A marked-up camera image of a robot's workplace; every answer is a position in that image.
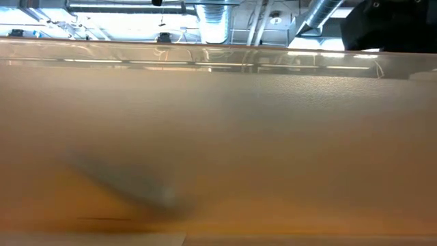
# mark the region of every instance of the pipe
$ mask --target pipe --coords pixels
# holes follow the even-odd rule
[[[306,24],[312,28],[320,28],[329,19],[343,0],[313,0],[309,4]]]
[[[259,42],[261,41],[262,34],[264,33],[264,28],[267,24],[267,19],[270,16],[270,11],[272,10],[274,0],[268,0],[266,9],[264,10],[264,17],[262,19],[261,25],[259,26],[257,37],[255,39],[255,46],[259,46]]]
[[[67,9],[69,12],[86,13],[126,13],[126,14],[188,14],[196,16],[193,5],[166,4],[156,7],[150,4],[141,4],[138,1],[90,1],[90,0],[69,0]]]
[[[227,5],[196,5],[202,40],[207,44],[227,41],[232,8]]]
[[[262,1],[263,0],[258,0],[257,5],[255,6],[255,12],[253,14],[253,21],[252,21],[252,25],[251,25],[251,30],[250,30],[249,36],[247,38],[247,43],[246,43],[247,46],[252,45],[253,35],[255,34],[255,29],[256,29],[257,24],[258,24],[259,14],[261,13]]]

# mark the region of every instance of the silver duct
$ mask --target silver duct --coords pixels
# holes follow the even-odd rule
[[[202,40],[208,44],[222,44],[227,41],[231,6],[196,5]]]
[[[343,3],[343,0],[313,0],[309,4],[306,24],[312,28],[320,28]]]

